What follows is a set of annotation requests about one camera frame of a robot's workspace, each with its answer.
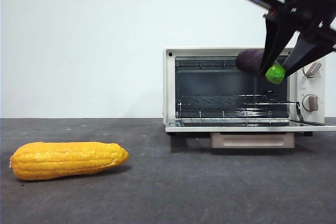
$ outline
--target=oven tray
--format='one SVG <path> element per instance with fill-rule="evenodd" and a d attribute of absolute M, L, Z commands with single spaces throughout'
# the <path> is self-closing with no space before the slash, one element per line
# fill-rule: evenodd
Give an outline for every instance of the oven tray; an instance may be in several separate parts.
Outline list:
<path fill-rule="evenodd" d="M 176 118 L 287 118 L 296 102 L 265 94 L 183 95 L 176 101 Z"/>

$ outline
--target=toaster oven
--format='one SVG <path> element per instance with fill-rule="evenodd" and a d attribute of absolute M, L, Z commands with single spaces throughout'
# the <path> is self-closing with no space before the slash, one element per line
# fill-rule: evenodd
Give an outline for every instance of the toaster oven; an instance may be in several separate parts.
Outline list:
<path fill-rule="evenodd" d="M 276 85 L 237 69 L 242 50 L 164 49 L 163 124 L 168 134 L 210 132 L 214 148 L 291 148 L 294 132 L 336 130 L 324 123 L 323 58 Z M 290 51 L 284 49 L 277 60 L 283 62 Z"/>

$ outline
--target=control knob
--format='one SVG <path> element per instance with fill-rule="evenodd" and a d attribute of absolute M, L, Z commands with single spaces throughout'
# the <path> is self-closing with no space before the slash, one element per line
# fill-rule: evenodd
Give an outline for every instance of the control knob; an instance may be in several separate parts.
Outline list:
<path fill-rule="evenodd" d="M 302 100 L 302 106 L 310 112 L 319 110 L 319 99 L 317 95 L 309 94 Z"/>
<path fill-rule="evenodd" d="M 303 74 L 307 78 L 314 78 L 316 74 L 319 72 L 321 66 L 322 66 L 321 63 L 314 61 L 313 63 L 308 64 L 305 67 L 303 67 L 302 69 Z"/>

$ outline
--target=gray mat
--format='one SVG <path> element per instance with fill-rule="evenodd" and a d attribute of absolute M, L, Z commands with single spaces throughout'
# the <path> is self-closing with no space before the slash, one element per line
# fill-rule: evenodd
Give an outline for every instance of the gray mat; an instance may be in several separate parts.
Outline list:
<path fill-rule="evenodd" d="M 170 138 L 162 119 L 2 120 L 1 223 L 336 223 L 335 137 L 213 152 L 207 134 Z M 35 141 L 116 142 L 131 157 L 97 175 L 23 182 L 8 160 Z"/>

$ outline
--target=yellow corn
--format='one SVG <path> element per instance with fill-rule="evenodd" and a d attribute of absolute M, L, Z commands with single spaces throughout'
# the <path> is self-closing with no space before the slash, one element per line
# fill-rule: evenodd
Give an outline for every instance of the yellow corn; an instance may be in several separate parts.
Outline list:
<path fill-rule="evenodd" d="M 10 157 L 9 167 L 22 180 L 95 174 L 123 164 L 128 152 L 118 144 L 99 142 L 23 145 Z"/>

